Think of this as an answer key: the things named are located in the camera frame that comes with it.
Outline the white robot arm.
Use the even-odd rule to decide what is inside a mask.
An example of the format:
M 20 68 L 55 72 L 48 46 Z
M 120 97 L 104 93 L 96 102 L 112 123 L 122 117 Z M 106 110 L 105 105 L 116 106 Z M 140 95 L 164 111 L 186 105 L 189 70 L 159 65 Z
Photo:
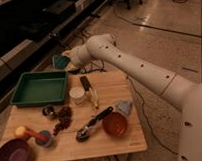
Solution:
M 116 47 L 111 34 L 94 35 L 63 52 L 75 68 L 91 60 L 104 60 L 119 68 L 182 112 L 177 161 L 202 161 L 202 82 L 131 56 Z

